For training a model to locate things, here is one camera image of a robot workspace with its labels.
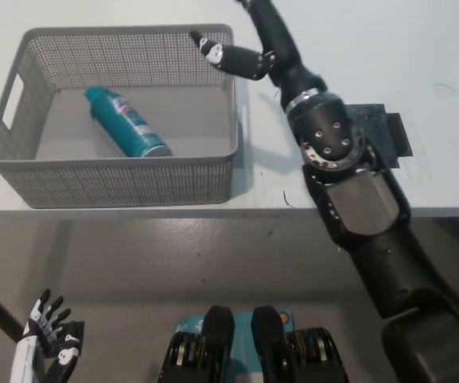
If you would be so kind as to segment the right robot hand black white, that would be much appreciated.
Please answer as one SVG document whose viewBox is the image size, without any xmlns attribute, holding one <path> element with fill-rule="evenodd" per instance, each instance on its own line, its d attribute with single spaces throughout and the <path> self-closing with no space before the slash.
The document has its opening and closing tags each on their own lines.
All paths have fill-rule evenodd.
<svg viewBox="0 0 459 383">
<path fill-rule="evenodd" d="M 259 81 L 269 77 L 281 91 L 281 106 L 290 112 L 317 92 L 327 91 L 324 80 L 307 69 L 282 17 L 271 1 L 242 1 L 259 35 L 260 51 L 222 44 L 193 30 L 190 38 L 208 64 L 232 76 Z"/>
</svg>

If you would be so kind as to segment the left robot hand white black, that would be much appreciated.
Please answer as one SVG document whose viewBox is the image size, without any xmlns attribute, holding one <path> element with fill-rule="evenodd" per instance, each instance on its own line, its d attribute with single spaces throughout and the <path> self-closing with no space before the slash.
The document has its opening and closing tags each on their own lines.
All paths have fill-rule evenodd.
<svg viewBox="0 0 459 383">
<path fill-rule="evenodd" d="M 35 302 L 16 345 L 10 383 L 67 382 L 81 356 L 80 322 L 67 322 L 62 296 L 45 289 Z"/>
</svg>

